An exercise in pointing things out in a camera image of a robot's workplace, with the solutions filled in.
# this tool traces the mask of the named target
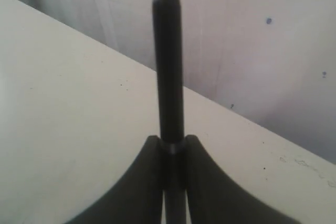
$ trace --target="black rod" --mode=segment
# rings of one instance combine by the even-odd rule
[[[153,0],[153,26],[161,139],[175,144],[184,138],[180,0]]]

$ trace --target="table surface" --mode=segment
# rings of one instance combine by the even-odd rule
[[[336,167],[184,89],[185,131],[265,203],[336,222]],[[0,222],[63,223],[159,134],[155,72],[17,0],[0,0]]]

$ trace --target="white table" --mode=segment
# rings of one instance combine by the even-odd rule
[[[187,134],[259,199],[336,223],[336,167],[185,88]],[[63,223],[159,133],[155,72],[17,0],[0,0],[0,223]]]

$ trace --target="white wall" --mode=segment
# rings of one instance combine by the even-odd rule
[[[151,0],[21,1],[154,68]],[[186,86],[336,163],[336,1],[182,5]]]

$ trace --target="black post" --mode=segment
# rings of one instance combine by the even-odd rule
[[[167,224],[186,223],[180,0],[153,0]]]

